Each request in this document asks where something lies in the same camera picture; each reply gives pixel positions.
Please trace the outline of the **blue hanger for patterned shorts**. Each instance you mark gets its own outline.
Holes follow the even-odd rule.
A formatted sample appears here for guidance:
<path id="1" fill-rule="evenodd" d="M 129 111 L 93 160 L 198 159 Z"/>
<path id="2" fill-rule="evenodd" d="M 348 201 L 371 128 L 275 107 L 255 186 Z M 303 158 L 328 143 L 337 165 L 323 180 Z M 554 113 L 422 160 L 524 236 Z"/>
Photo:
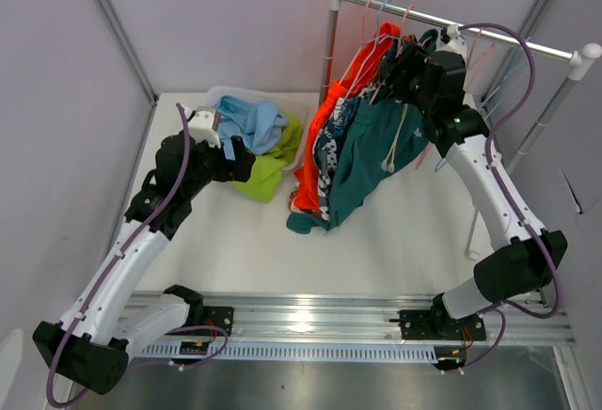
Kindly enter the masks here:
<path id="1" fill-rule="evenodd" d="M 382 11 L 383 9 L 380 8 L 376 15 L 376 31 L 373 37 L 362 41 L 344 74 L 344 77 L 349 80 L 346 98 L 356 96 L 373 80 L 382 59 L 401 34 L 401 28 L 397 24 L 381 22 Z"/>

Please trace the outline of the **lime green shorts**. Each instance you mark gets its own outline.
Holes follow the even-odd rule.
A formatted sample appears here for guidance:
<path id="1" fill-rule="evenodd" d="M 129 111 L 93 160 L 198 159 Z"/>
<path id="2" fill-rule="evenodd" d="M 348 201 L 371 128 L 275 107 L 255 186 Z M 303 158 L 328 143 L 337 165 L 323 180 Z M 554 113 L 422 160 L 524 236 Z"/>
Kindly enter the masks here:
<path id="1" fill-rule="evenodd" d="M 281 130 L 280 139 L 269 151 L 256 157 L 250 179 L 231 183 L 238 192 L 259 202 L 272 199 L 282 181 L 284 168 L 293 163 L 301 143 L 303 124 L 294 114 L 285 116 L 288 123 Z"/>

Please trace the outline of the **light blue shorts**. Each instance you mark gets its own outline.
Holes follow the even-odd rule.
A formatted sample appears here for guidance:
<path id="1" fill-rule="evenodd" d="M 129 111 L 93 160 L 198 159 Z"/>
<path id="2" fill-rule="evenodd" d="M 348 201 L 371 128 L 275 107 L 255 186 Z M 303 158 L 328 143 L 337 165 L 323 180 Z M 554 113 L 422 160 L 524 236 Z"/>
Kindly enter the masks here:
<path id="1" fill-rule="evenodd" d="M 214 107 L 220 114 L 219 138 L 240 136 L 245 147 L 255 155 L 263 155 L 274 147 L 289 124 L 287 116 L 269 101 L 248 102 L 225 95 Z"/>

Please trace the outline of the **teal green shorts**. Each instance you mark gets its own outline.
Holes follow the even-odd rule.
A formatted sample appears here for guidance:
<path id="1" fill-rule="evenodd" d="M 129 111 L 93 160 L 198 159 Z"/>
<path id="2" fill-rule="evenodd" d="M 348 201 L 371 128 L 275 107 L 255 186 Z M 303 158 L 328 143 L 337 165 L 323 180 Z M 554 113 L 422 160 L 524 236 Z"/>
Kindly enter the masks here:
<path id="1" fill-rule="evenodd" d="M 295 171 L 287 229 L 339 227 L 380 182 L 410 165 L 428 144 L 419 110 L 379 86 L 382 62 L 397 54 L 398 25 L 384 23 L 326 93 Z"/>

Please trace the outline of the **patterned navy white shorts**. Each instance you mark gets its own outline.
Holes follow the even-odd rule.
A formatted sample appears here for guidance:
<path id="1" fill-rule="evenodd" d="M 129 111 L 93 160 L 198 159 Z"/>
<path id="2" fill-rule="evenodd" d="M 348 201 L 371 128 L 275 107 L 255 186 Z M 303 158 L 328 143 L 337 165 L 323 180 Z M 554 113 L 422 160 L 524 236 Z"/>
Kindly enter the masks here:
<path id="1" fill-rule="evenodd" d="M 317 224 L 339 226 L 384 179 L 410 165 L 426 146 L 417 108 L 375 82 L 338 99 L 312 148 L 317 167 Z"/>

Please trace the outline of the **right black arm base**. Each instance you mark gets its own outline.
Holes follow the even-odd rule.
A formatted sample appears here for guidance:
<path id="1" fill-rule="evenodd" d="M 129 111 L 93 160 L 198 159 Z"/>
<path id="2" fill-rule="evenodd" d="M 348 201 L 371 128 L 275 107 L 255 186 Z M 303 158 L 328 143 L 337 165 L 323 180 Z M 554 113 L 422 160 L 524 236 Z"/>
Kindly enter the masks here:
<path id="1" fill-rule="evenodd" d="M 461 319 L 452 318 L 444 307 L 443 294 L 438 294 L 429 309 L 401 309 L 397 317 L 389 319 L 400 327 L 405 340 L 468 340 L 485 341 L 483 320 L 476 314 Z"/>

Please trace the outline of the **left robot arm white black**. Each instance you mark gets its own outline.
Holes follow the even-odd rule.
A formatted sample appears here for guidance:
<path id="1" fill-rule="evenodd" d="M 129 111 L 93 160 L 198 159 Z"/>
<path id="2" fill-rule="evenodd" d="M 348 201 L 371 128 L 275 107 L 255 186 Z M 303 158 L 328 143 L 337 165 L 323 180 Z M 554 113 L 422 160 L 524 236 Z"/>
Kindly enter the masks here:
<path id="1" fill-rule="evenodd" d="M 212 147 L 191 135 L 165 138 L 155 168 L 143 181 L 125 214 L 119 235 L 100 269 L 56 323 L 41 322 L 33 341 L 49 368 L 49 403 L 54 377 L 61 375 L 85 390 L 112 390 L 132 358 L 169 334 L 227 338 L 230 331 L 208 323 L 203 297 L 182 285 L 164 290 L 159 300 L 128 319 L 120 317 L 147 269 L 192 212 L 192 201 L 213 181 L 245 181 L 255 157 L 234 136 Z"/>

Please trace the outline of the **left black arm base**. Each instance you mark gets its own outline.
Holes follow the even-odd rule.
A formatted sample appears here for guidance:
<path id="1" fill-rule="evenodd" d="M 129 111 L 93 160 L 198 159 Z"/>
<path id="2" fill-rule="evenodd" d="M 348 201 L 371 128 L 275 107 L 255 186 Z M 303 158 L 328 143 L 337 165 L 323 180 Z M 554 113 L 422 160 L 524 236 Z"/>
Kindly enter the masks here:
<path id="1" fill-rule="evenodd" d="M 164 290 L 164 294 L 177 296 L 188 306 L 186 319 L 180 328 L 212 324 L 231 334 L 235 312 L 233 307 L 208 306 L 201 293 L 182 285 L 172 285 Z"/>

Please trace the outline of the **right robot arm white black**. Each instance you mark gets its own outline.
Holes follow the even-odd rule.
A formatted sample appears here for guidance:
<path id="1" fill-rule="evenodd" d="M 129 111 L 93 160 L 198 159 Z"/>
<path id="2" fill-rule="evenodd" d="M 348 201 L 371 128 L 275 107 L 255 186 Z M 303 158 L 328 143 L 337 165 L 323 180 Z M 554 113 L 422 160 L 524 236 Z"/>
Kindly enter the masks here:
<path id="1" fill-rule="evenodd" d="M 421 115 L 426 136 L 460 177 L 487 229 L 492 253 L 472 277 L 442 293 L 429 316 L 441 338 L 460 331 L 464 318 L 519 294 L 552 284 L 562 290 L 558 267 L 568 242 L 529 209 L 495 150 L 481 115 L 464 102 L 465 59 L 453 51 L 427 52 L 413 42 L 381 69 L 384 87 Z"/>

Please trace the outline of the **orange shorts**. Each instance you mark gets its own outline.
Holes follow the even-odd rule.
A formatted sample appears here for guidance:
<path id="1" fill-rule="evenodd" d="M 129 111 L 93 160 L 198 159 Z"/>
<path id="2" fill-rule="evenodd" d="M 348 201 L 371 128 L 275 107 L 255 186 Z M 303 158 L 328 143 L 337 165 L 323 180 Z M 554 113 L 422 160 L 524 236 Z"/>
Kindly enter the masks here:
<path id="1" fill-rule="evenodd" d="M 356 96 L 346 98 L 349 80 L 344 74 L 332 82 L 309 125 L 304 162 L 294 172 L 296 188 L 289 197 L 290 210 L 294 213 L 329 219 L 328 193 L 337 168 L 339 143 L 355 116 L 356 97 L 373 83 L 376 76 Z"/>

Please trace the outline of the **aluminium mounting rail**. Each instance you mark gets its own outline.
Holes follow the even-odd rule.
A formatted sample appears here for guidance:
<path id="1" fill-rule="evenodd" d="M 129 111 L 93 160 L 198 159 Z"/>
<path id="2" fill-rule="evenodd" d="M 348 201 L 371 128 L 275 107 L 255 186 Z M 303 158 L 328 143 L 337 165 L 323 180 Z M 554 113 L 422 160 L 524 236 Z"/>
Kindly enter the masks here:
<path id="1" fill-rule="evenodd" d="M 423 310 L 430 295 L 327 295 L 303 293 L 203 292 L 208 306 L 233 307 L 236 340 L 380 344 L 402 341 L 400 327 L 390 323 L 401 309 Z M 134 292 L 121 317 L 133 316 L 158 299 L 160 292 Z M 512 307 L 502 346 L 573 346 L 576 338 L 565 311 L 538 320 Z"/>

